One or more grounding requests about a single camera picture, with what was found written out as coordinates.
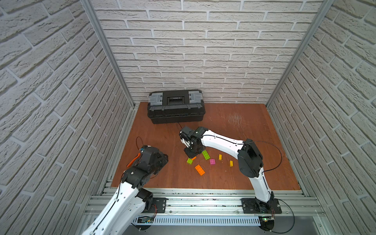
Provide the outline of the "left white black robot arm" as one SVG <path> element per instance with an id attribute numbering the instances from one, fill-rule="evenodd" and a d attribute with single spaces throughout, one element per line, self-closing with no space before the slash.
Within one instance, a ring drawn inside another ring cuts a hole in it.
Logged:
<path id="1" fill-rule="evenodd" d="M 143 146 L 127 165 L 108 204 L 84 235 L 122 235 L 132 221 L 152 205 L 153 193 L 143 187 L 168 163 L 168 156 L 152 146 Z"/>

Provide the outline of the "green long lego brick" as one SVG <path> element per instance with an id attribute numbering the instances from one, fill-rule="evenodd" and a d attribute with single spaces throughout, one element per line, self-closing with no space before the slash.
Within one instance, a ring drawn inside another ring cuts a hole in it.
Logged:
<path id="1" fill-rule="evenodd" d="M 202 155 L 204 156 L 205 160 L 209 160 L 210 159 L 210 156 L 209 156 L 209 154 L 207 153 L 206 150 L 202 151 Z"/>

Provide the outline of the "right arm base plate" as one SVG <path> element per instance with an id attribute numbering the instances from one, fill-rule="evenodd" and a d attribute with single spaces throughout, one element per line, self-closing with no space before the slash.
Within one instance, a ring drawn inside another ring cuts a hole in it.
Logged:
<path id="1" fill-rule="evenodd" d="M 244 214 L 281 214 L 282 209 L 278 199 L 270 198 L 268 202 L 262 202 L 256 198 L 242 198 L 241 205 Z"/>

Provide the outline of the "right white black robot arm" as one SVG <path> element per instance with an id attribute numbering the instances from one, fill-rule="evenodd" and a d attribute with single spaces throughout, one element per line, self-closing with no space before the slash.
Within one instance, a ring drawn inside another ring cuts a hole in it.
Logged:
<path id="1" fill-rule="evenodd" d="M 186 146 L 184 152 L 189 158 L 201 154 L 206 147 L 211 147 L 237 159 L 240 172 L 249 178 L 255 191 L 255 210 L 261 213 L 268 213 L 272 210 L 274 194 L 264 176 L 263 156 L 253 140 L 231 139 L 205 127 L 199 127 L 196 130 L 184 127 L 179 136 Z"/>

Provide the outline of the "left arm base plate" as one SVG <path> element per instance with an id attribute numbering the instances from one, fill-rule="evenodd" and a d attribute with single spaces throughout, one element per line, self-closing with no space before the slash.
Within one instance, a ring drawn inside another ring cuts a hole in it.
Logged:
<path id="1" fill-rule="evenodd" d="M 143 213 L 165 213 L 167 198 L 157 197 L 146 202 Z"/>

